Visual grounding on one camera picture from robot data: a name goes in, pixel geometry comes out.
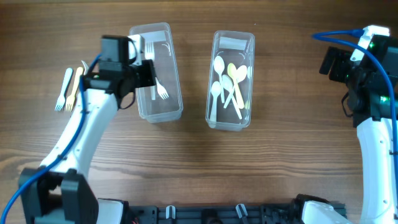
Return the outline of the white plastic fork crossing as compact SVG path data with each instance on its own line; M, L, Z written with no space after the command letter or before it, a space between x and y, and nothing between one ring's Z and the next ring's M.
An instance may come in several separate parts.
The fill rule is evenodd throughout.
M167 92L167 90L165 89L165 87L160 83L160 81L158 80L158 78L155 78L156 81L156 87L157 87L157 92L159 94L159 96L163 99L166 100L169 97L169 94Z

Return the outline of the white plastic knife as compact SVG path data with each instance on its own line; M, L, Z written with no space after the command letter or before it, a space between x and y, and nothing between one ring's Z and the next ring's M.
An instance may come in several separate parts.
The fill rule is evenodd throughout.
M154 43L152 41L146 41L146 46L145 46L145 58L147 60L155 60L155 52L154 52ZM155 100L155 86L152 86L150 88L150 93L151 93L151 100Z

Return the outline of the yellow plastic fork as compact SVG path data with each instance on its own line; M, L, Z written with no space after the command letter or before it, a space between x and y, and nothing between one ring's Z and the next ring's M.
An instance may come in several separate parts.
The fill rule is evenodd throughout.
M66 105L65 105L65 110L68 112L73 111L73 107L75 105L75 100L76 100L76 93L78 90L79 82L80 82L80 77L83 75L84 68L83 67L78 67L75 73L75 78L72 86L72 91L70 95L66 99Z

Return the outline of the white plastic fork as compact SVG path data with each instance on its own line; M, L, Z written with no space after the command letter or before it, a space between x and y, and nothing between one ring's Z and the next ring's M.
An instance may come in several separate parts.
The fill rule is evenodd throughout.
M70 84L70 80L72 78L72 75L73 75L73 69L72 68L67 68L65 70L65 74L64 74L64 78L63 78L63 83L62 83L62 87L61 87L61 90L60 90L60 94L59 94L59 96L57 98L57 102L56 102L56 105L55 105L55 111L63 110L63 107L64 107L65 102L66 102L65 95L66 95L66 92L67 92L67 88L68 88L68 86Z

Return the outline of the clear plastic fork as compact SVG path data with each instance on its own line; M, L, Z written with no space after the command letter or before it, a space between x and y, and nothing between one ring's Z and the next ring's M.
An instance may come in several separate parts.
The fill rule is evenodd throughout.
M83 74L86 75L88 73L89 66L87 65L87 63L84 60L82 60L81 62L83 64L83 68L84 68Z

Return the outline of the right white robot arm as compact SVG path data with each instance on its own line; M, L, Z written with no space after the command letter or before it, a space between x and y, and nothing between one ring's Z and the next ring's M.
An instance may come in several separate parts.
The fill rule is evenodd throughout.
M397 39L374 34L365 47L336 39L338 31L313 38L363 54L330 47L320 73L348 89L341 100L351 110L363 162L361 223L397 223Z

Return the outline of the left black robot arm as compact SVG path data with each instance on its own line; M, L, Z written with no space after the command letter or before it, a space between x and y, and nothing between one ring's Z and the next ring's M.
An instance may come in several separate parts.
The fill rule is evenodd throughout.
M139 35L104 35L101 53L78 81L80 94L60 139L36 169L25 168L11 201L21 198L27 223L133 223L127 201L97 198L88 184L99 141L123 98L155 84Z

